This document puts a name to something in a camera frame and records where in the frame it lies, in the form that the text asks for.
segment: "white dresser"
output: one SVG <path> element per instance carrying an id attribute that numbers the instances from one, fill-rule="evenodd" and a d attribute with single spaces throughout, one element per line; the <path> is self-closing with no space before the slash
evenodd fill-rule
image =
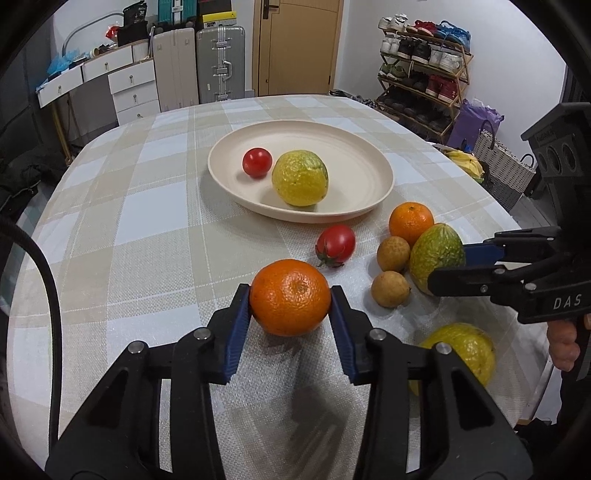
<path id="1" fill-rule="evenodd" d="M 154 60 L 110 74 L 109 86 L 119 125 L 160 113 Z"/>

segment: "hand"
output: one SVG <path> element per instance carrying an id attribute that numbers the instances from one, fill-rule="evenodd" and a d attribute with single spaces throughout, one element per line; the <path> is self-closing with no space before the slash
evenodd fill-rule
<path id="1" fill-rule="evenodd" d="M 591 314 L 585 315 L 585 327 L 591 330 Z M 550 356 L 554 366 L 563 372 L 570 372 L 581 353 L 576 344 L 577 327 L 570 320 L 548 322 L 546 336 L 550 342 Z"/>

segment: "suitcase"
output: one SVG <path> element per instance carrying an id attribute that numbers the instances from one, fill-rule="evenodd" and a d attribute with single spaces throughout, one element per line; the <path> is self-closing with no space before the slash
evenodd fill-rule
<path id="1" fill-rule="evenodd" d="M 154 67 L 162 112 L 199 104 L 194 29 L 156 35 Z"/>
<path id="2" fill-rule="evenodd" d="M 201 103 L 244 98 L 244 28 L 205 28 L 197 32 L 197 72 Z"/>
<path id="3" fill-rule="evenodd" d="M 158 0 L 158 23 L 185 23 L 197 16 L 197 0 Z"/>

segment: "cherry tomato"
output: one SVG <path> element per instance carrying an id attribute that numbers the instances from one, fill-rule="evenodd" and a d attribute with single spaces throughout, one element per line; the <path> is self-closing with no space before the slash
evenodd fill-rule
<path id="1" fill-rule="evenodd" d="M 273 165 L 273 157 L 264 148 L 251 148 L 242 159 L 244 172 L 254 179 L 264 177 Z"/>
<path id="2" fill-rule="evenodd" d="M 355 251 L 355 233 L 346 225 L 327 228 L 316 242 L 316 255 L 322 265 L 341 267 Z"/>

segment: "checkered tablecloth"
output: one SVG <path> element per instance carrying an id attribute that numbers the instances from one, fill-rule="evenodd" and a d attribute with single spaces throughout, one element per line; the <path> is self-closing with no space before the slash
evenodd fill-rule
<path id="1" fill-rule="evenodd" d="M 375 253 L 389 214 L 407 200 L 428 205 L 464 243 L 517 224 L 475 181 L 419 137 L 349 99 L 277 96 L 200 105 L 119 127 L 89 144 L 49 201 L 34 238 L 45 253 L 63 319 L 61 428 L 131 341 L 175 342 L 229 304 L 239 283 L 282 258 L 316 264 L 322 225 L 252 213 L 228 198 L 207 171 L 213 144 L 233 130 L 273 119 L 333 125 L 368 140 L 391 162 L 396 184 L 383 205 L 352 220 L 357 249 L 345 267 L 323 270 L 353 308 L 404 342 L 450 322 L 478 325 L 498 357 L 488 390 L 510 422 L 520 415 L 547 358 L 544 326 L 521 326 L 488 299 L 436 299 L 416 288 L 405 307 L 371 299 Z M 23 263 L 11 310 L 9 391 L 23 446 L 47 457 L 50 401 L 48 306 L 39 273 Z M 167 451 L 167 389 L 161 458 Z M 301 338 L 267 336 L 251 323 L 238 373 L 212 386 L 217 438 L 228 479 L 351 478 L 368 389 L 342 374 L 328 322 Z M 411 444 L 418 442 L 416 405 Z"/>

